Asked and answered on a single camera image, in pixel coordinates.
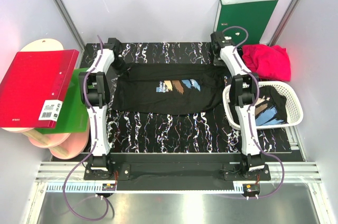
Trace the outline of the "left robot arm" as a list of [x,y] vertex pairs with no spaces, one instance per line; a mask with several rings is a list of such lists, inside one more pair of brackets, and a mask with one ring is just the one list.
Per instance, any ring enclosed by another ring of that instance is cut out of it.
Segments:
[[120,51],[121,42],[116,38],[109,38],[107,43],[100,42],[91,66],[79,73],[81,101],[88,112],[91,139],[90,153],[84,158],[86,180],[110,180],[117,174],[109,155],[106,113],[110,90],[106,74],[110,68],[123,68]]

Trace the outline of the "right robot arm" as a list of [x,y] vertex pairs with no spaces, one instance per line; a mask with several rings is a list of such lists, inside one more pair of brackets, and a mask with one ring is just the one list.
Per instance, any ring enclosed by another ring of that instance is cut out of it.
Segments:
[[236,112],[239,121],[242,139],[239,173],[245,179],[254,180],[265,167],[264,155],[257,146],[255,104],[259,97],[258,76],[246,67],[236,45],[224,36],[224,32],[211,34],[211,49],[213,55],[226,64],[232,76],[229,100],[224,100],[223,104],[226,111]]

